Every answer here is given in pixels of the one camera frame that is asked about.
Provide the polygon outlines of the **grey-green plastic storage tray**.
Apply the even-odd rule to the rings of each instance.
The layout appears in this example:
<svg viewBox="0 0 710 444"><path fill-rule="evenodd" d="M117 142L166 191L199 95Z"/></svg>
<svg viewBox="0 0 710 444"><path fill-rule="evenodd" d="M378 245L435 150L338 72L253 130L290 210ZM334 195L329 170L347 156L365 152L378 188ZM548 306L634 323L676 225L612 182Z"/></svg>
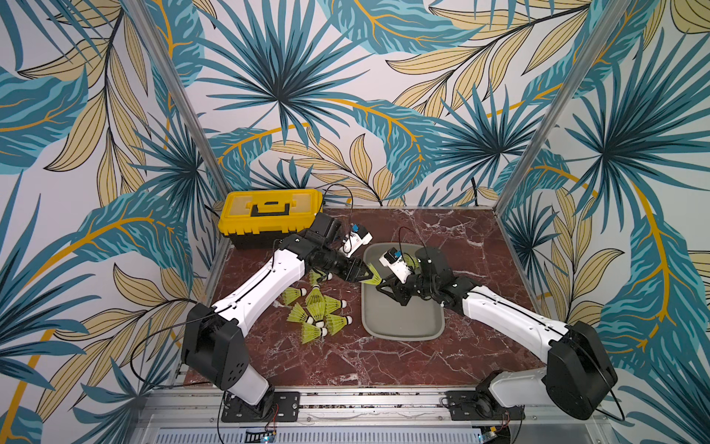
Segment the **grey-green plastic storage tray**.
<svg viewBox="0 0 710 444"><path fill-rule="evenodd" d="M373 264L383 279L391 271L380 264L379 258L392 247L399 249L399 244L377 243L367 247L364 252L364 262ZM403 243L402 247L403 252L416 261L416 253L423 248L410 243ZM434 301L412 297L407 306L401 306L379 292L375 286L362 284L362 325L375 338L394 342L428 342L443 333L445 316L443 308Z"/></svg>

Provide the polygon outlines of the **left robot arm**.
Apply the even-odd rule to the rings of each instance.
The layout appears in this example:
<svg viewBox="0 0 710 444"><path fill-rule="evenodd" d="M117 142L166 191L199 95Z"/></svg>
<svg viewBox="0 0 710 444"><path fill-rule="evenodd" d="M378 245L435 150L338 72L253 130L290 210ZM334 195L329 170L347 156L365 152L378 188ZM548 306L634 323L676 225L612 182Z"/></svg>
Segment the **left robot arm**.
<svg viewBox="0 0 710 444"><path fill-rule="evenodd" d="M336 248L340 228L336 218L317 214L311 227L281 240L272 257L240 288L214 305L193 307L186 320L183 364L249 407L269 408L272 386L250 364L246 346L251 328L266 308L311 270L353 283L373 277L355 255L373 240L372 233L353 225Z"/></svg>

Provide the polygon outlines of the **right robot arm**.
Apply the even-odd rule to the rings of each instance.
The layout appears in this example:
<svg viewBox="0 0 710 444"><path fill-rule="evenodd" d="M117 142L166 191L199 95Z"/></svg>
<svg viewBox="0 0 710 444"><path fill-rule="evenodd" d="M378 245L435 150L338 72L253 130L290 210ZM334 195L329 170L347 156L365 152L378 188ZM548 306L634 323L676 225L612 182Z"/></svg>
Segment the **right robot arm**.
<svg viewBox="0 0 710 444"><path fill-rule="evenodd" d="M461 316L478 321L523 346L543 367L501 372L479 390L505 407L555 406L568 416L587 420L599 412L618 382L615 368L596 329L536 314L490 288L455 273L443 253L423 247L413 264L391 248L379 262L390 274L377 290L405 306L414 297L429 299Z"/></svg>

